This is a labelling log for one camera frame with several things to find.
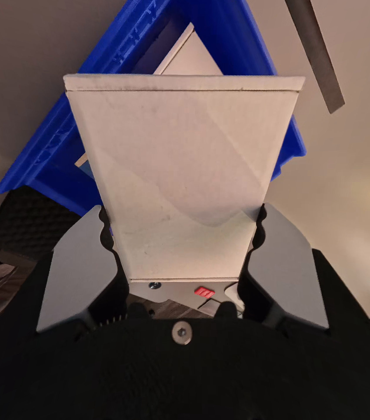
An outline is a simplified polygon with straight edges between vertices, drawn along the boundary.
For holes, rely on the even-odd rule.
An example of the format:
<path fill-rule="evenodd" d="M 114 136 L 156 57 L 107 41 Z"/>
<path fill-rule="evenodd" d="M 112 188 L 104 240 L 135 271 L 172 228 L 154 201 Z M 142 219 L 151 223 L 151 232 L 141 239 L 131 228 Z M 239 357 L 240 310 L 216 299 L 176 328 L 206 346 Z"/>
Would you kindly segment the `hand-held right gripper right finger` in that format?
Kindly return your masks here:
<path fill-rule="evenodd" d="M 263 204 L 238 281 L 243 319 L 277 328 L 293 319 L 319 329 L 329 322 L 308 240 L 271 204 Z"/>

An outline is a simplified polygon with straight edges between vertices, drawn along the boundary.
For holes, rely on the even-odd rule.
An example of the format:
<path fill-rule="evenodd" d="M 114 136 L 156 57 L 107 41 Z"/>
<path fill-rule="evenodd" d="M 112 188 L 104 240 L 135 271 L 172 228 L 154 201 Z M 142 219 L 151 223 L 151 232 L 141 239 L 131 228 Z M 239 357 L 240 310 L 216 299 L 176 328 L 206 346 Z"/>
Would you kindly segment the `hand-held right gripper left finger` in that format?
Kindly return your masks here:
<path fill-rule="evenodd" d="M 128 295 L 108 215 L 97 205 L 53 250 L 36 330 L 43 332 L 69 320 L 88 327 L 120 321 L 126 317 Z"/>

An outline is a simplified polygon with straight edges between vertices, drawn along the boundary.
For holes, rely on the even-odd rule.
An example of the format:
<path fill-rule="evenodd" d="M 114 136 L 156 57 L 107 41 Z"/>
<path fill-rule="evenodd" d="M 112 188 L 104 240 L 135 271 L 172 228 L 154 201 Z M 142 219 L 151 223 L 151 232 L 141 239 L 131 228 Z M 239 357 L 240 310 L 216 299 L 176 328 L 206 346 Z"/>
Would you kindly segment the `blue-faced wooden cube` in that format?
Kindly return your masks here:
<path fill-rule="evenodd" d="M 86 175 L 94 180 L 93 171 L 91 169 L 88 156 L 84 153 L 76 162 L 75 166 L 83 171 Z"/>

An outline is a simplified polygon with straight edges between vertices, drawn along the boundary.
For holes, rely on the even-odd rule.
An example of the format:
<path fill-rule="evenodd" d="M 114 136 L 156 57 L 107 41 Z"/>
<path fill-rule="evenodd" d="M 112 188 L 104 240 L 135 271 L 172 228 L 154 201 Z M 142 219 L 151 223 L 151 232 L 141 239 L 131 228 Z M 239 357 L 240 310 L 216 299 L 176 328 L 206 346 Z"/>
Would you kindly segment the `blue plastic bin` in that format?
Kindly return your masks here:
<path fill-rule="evenodd" d="M 79 72 L 138 72 L 146 53 L 156 58 L 190 23 L 226 76 L 276 75 L 250 8 L 240 0 L 127 1 Z M 0 193 L 28 186 L 83 216 L 102 204 L 96 182 L 75 166 L 84 151 L 62 94 L 0 182 Z"/>

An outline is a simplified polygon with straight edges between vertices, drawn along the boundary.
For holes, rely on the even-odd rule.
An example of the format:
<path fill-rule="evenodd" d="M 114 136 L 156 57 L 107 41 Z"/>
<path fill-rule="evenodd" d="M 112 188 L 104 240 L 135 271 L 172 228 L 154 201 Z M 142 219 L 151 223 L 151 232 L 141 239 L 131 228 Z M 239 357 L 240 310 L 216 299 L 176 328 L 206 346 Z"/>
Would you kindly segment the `white cardboard mailer box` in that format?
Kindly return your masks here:
<path fill-rule="evenodd" d="M 154 75 L 222 76 L 219 66 L 189 23 L 153 73 Z"/>
<path fill-rule="evenodd" d="M 69 74 L 130 281 L 233 281 L 303 76 Z"/>

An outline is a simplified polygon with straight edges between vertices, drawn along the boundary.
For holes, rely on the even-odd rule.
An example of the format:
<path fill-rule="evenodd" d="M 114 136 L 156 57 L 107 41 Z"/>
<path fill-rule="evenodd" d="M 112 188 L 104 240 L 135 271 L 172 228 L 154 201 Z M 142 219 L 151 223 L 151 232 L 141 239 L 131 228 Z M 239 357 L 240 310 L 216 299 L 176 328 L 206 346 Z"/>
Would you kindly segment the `black mat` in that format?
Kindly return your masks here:
<path fill-rule="evenodd" d="M 21 186 L 8 192 L 0 205 L 0 250 L 38 261 L 80 218 L 35 189 Z"/>

